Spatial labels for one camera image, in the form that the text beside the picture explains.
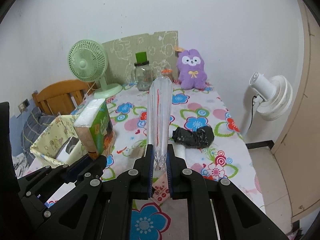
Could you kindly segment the green orange tissue pack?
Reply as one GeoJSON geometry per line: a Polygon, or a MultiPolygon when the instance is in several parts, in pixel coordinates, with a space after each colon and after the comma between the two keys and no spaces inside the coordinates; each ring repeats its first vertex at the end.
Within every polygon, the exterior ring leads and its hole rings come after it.
{"type": "Polygon", "coordinates": [[[73,127],[93,159],[111,154],[116,139],[105,99],[93,99],[75,120],[73,127]]]}

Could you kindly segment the clear plastic packet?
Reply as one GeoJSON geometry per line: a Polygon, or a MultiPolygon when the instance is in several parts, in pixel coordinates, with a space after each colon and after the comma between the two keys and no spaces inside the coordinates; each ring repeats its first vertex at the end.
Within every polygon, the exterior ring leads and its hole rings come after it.
{"type": "Polygon", "coordinates": [[[153,166],[165,169],[171,116],[172,82],[157,77],[149,89],[147,99],[147,143],[153,146],[153,166]]]}

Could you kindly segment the pink baby tissue pack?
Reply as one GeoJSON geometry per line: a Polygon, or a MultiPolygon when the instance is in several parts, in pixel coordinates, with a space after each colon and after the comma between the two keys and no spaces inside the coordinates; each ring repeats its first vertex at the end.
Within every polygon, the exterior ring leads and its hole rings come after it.
{"type": "Polygon", "coordinates": [[[162,174],[152,185],[154,193],[152,200],[158,205],[163,204],[170,196],[167,174],[162,174]]]}

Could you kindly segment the crumpled white cloth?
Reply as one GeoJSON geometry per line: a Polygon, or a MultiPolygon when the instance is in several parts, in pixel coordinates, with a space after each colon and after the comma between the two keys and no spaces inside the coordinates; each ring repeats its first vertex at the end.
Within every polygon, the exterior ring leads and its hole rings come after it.
{"type": "Polygon", "coordinates": [[[16,177],[21,178],[24,176],[25,172],[27,172],[29,168],[26,156],[23,153],[20,153],[17,156],[12,156],[12,162],[16,177]]]}

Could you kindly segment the floral tablecloth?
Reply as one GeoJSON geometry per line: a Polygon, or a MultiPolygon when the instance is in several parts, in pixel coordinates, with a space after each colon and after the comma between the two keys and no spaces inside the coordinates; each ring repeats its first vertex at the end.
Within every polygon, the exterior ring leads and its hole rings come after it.
{"type": "Polygon", "coordinates": [[[134,200],[156,194],[153,163],[164,164],[167,195],[187,201],[190,239],[269,239],[278,228],[227,177],[204,175],[188,168],[174,146],[207,148],[214,140],[211,127],[192,131],[178,127],[168,136],[171,82],[159,79],[148,95],[148,145],[134,167],[116,179],[102,182],[98,176],[80,173],[77,184],[44,214],[43,229],[49,239],[161,239],[171,219],[156,203],[141,209],[134,200]]]}

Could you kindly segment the black plastic bag bundle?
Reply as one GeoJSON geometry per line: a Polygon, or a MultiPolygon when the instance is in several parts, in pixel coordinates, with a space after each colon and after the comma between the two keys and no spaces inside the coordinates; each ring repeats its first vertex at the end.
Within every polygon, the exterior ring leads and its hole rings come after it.
{"type": "Polygon", "coordinates": [[[199,127],[196,131],[189,131],[178,127],[172,132],[172,139],[176,144],[190,148],[207,148],[214,141],[214,133],[211,127],[199,127]]]}

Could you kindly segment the yellow cartoon fabric storage box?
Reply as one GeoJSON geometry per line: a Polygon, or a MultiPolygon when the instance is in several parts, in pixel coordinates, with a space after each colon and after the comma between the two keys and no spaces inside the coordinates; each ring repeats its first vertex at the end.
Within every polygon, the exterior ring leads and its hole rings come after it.
{"type": "Polygon", "coordinates": [[[31,145],[30,151],[44,166],[71,165],[87,151],[73,127],[76,115],[59,115],[31,145]]]}

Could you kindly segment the grey plaid pillow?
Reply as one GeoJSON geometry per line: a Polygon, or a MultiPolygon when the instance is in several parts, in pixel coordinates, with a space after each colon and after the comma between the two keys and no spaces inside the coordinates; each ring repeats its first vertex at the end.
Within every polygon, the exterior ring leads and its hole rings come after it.
{"type": "Polygon", "coordinates": [[[54,119],[54,115],[44,114],[39,107],[35,107],[25,121],[21,132],[21,147],[28,165],[31,165],[35,159],[34,155],[30,152],[31,145],[54,119]]]}

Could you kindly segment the glass mason jar mug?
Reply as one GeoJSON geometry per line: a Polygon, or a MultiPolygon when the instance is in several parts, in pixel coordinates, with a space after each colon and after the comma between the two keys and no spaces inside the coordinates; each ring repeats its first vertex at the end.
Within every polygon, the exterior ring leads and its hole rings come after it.
{"type": "Polygon", "coordinates": [[[139,91],[148,91],[153,82],[152,69],[146,51],[135,54],[136,62],[132,72],[132,79],[136,83],[139,91]]]}

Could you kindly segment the small toothpick jar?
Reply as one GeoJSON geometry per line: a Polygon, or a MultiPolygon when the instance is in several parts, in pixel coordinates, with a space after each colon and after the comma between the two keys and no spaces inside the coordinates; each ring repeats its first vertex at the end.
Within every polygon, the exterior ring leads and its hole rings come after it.
{"type": "Polygon", "coordinates": [[[173,71],[171,69],[163,69],[161,71],[161,75],[164,77],[168,77],[171,82],[173,81],[173,75],[172,75],[173,71]]]}

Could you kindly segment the purple plush bunny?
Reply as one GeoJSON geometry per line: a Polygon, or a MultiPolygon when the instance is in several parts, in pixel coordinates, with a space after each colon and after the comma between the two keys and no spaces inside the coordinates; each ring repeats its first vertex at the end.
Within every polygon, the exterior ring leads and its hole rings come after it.
{"type": "Polygon", "coordinates": [[[180,52],[176,65],[182,89],[205,89],[207,74],[204,71],[204,60],[198,50],[190,49],[180,52]]]}

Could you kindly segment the white standing fan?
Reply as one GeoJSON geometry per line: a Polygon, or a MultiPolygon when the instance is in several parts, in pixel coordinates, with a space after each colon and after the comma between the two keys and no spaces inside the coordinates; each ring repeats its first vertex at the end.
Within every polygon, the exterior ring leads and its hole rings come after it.
{"type": "Polygon", "coordinates": [[[246,118],[242,135],[245,142],[277,140],[288,119],[293,89],[283,75],[270,78],[255,72],[248,82],[246,118]]]}

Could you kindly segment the green desk fan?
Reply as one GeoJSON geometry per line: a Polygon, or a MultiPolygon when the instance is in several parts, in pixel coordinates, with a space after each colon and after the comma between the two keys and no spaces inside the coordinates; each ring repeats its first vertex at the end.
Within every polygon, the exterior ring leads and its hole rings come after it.
{"type": "Polygon", "coordinates": [[[121,85],[106,82],[108,58],[102,44],[93,40],[80,40],[70,49],[67,61],[70,71],[78,80],[99,83],[100,88],[94,92],[96,99],[106,99],[121,92],[121,85]]]}

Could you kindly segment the wall power outlet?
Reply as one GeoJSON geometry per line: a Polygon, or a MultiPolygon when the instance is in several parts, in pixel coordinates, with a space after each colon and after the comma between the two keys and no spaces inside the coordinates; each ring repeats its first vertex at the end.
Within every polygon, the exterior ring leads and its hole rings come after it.
{"type": "Polygon", "coordinates": [[[25,99],[22,103],[18,105],[19,111],[22,113],[29,107],[30,103],[28,99],[25,99]]]}

